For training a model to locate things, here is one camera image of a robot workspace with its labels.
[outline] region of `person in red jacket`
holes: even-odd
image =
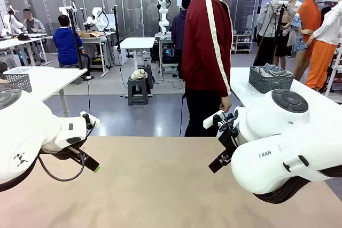
[[[216,136],[218,127],[204,129],[203,120],[231,107],[232,38],[232,22],[225,2],[191,1],[186,14],[182,60],[190,116],[185,136]]]

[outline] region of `cloth on stool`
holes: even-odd
[[[131,75],[132,80],[140,80],[141,78],[147,78],[147,72],[143,69],[137,69]]]
[[[257,67],[256,72],[263,77],[294,77],[292,72],[280,69],[273,64],[265,64],[263,67]]]

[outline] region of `human hand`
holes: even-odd
[[[221,97],[221,105],[220,110],[224,112],[228,112],[231,107],[231,98],[230,96]]]
[[[302,29],[301,33],[304,35],[311,35],[313,31],[311,29]]]
[[[314,40],[314,34],[312,34],[311,36],[310,36],[310,38],[308,39],[308,42],[306,43],[307,45],[310,45],[311,44],[311,42],[312,42],[312,40]]]

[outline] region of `black hair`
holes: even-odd
[[[2,61],[0,61],[0,74],[3,74],[7,70],[8,70],[7,64],[2,62]]]
[[[62,27],[68,27],[70,24],[69,17],[64,15],[64,14],[62,14],[58,17],[58,21]]]
[[[191,0],[182,0],[182,7],[186,10],[190,5]]]

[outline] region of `white sweater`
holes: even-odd
[[[314,37],[332,45],[339,44],[339,34],[342,26],[342,1],[338,2],[330,12],[325,14],[322,26],[314,32]]]

